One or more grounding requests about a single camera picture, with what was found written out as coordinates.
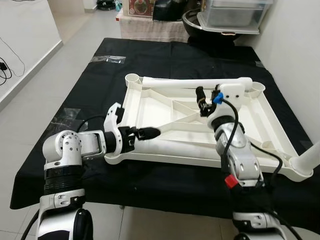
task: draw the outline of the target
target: clear plastic container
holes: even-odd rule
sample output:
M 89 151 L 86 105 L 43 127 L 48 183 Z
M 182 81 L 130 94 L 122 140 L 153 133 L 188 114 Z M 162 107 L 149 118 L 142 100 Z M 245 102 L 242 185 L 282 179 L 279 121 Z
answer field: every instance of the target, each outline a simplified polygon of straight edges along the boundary
M 198 15 L 202 27 L 248 27 L 258 29 L 273 0 L 206 0 Z

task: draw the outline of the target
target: white pipe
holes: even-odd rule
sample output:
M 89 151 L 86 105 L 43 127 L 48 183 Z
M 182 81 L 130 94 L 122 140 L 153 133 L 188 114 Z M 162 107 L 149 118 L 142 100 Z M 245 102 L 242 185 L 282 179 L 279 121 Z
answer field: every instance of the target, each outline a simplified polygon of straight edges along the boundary
M 214 89 L 216 85 L 221 84 L 243 84 L 245 90 L 252 88 L 252 79 L 250 77 L 239 77 L 230 79 L 154 79 L 144 77 L 142 81 L 143 88 L 178 88 L 178 89 L 195 89 L 202 86 L 204 89 Z
M 220 156 L 213 147 L 160 139 L 135 141 L 134 153 L 220 160 Z
M 290 159 L 291 166 L 298 173 L 310 176 L 313 169 L 320 165 L 320 141 L 310 147 L 301 156 Z

